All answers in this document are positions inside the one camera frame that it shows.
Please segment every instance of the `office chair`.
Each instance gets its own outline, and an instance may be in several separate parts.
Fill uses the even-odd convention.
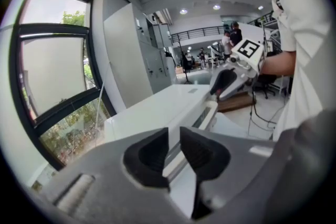
[[[267,53],[266,57],[274,56],[276,54],[278,54],[276,51],[270,51],[270,52]],[[255,91],[258,91],[258,90],[263,91],[266,99],[268,99],[267,92],[271,92],[271,93],[273,93],[273,96],[275,96],[275,91],[273,91],[270,88],[270,84],[274,83],[276,79],[277,79],[276,75],[268,75],[268,74],[260,75],[258,77],[257,82],[260,83],[261,86],[255,86],[254,90]]]

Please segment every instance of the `white cabinet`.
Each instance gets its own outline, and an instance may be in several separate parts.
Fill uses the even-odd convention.
[[[154,28],[136,7],[128,4],[107,18],[104,32],[112,72],[127,108],[171,85]]]

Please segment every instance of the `tree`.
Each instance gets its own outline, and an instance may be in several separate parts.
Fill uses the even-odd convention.
[[[74,14],[63,12],[62,24],[84,26],[85,12],[76,11]]]

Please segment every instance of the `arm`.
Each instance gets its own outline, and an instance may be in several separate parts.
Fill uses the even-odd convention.
[[[283,51],[279,55],[267,57],[261,74],[290,76],[294,74],[296,51]]]

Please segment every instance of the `floor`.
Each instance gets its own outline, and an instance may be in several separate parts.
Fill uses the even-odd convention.
[[[209,84],[212,76],[212,69],[198,69],[191,70],[187,73],[188,79],[192,84]],[[177,78],[180,84],[185,83],[185,74],[178,74]],[[269,121],[278,122],[284,105],[288,101],[288,98],[283,95],[279,95],[277,91],[276,96],[272,94],[268,95],[268,99],[265,99],[263,92],[256,92],[256,111],[260,117]],[[258,118],[254,109],[252,113],[252,121],[250,122],[250,111],[251,107],[226,112],[224,115],[228,117],[231,121],[242,127],[248,133],[250,138],[268,140],[274,130],[275,124],[267,123],[262,119]]]

